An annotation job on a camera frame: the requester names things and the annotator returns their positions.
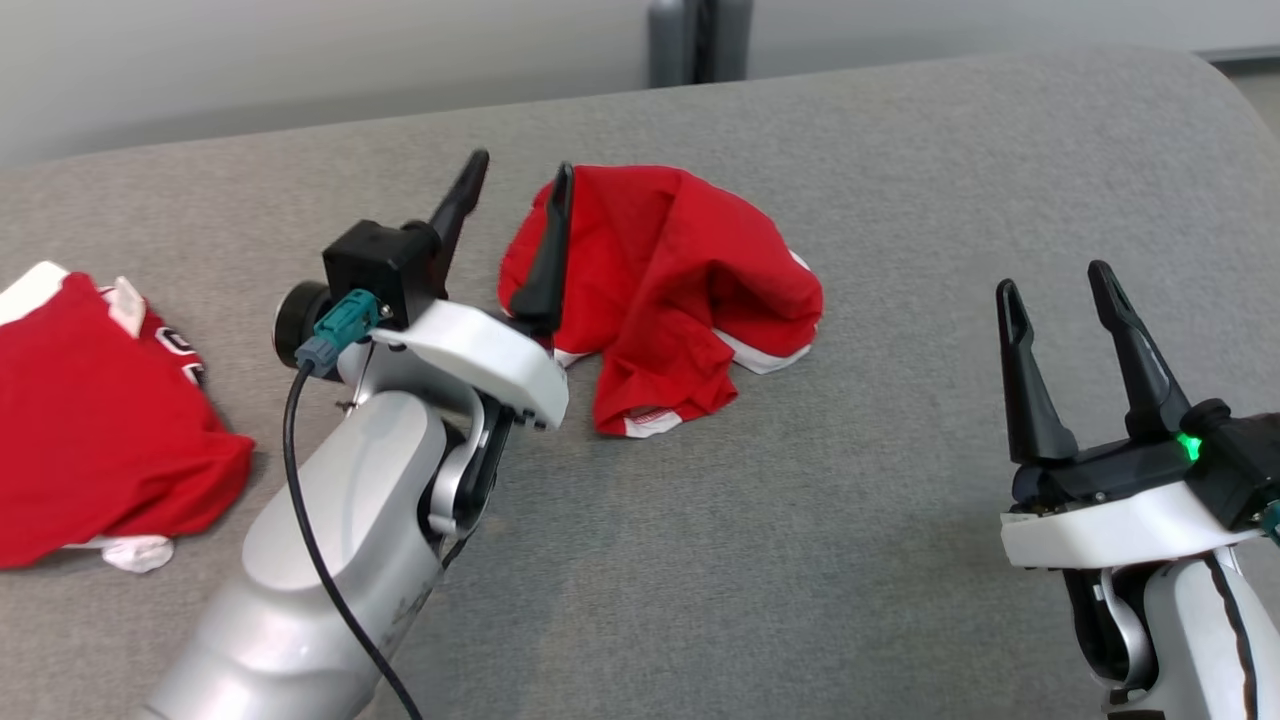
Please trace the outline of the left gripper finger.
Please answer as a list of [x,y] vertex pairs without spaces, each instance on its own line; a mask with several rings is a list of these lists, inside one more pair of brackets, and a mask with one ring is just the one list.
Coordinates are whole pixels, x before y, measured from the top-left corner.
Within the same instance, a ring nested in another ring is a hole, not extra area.
[[463,224],[477,206],[489,164],[488,150],[474,150],[430,219],[430,227],[439,238],[430,261],[431,287],[436,299],[449,297],[447,277]]
[[509,300],[513,323],[545,350],[554,347],[564,310],[573,206],[573,167],[559,165],[544,204],[545,228],[532,264]]

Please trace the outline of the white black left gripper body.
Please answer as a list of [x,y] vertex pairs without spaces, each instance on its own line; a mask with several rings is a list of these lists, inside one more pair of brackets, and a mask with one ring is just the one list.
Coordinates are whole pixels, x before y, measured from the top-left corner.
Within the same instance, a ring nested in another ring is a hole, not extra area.
[[406,329],[355,291],[343,299],[317,282],[297,284],[276,310],[273,343],[301,375],[351,388],[351,407],[385,392],[422,398],[468,433],[497,427],[556,429],[570,388],[553,354],[504,316],[436,300]]

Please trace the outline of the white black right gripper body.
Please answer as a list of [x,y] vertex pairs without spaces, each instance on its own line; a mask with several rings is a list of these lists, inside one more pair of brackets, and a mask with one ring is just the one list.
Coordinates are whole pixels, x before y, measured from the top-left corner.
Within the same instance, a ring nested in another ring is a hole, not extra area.
[[1015,568],[1094,570],[1190,557],[1260,538],[1229,530],[1194,496],[1184,474],[1198,454],[1183,437],[1146,447],[1146,460],[1121,460],[1155,480],[1125,498],[1076,503],[1057,512],[1004,512],[1000,538]]

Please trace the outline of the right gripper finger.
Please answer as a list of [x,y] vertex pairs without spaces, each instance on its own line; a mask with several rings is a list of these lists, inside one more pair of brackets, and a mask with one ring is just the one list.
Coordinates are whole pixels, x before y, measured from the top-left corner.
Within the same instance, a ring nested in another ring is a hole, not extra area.
[[1103,260],[1093,260],[1088,278],[1100,322],[1112,336],[1129,402],[1125,415],[1129,437],[1134,441],[1175,437],[1190,409],[1185,393],[1114,269]]
[[1075,457],[1075,436],[1061,423],[1036,360],[1034,328],[1014,281],[996,290],[998,346],[1009,455],[1012,462],[1061,462]]

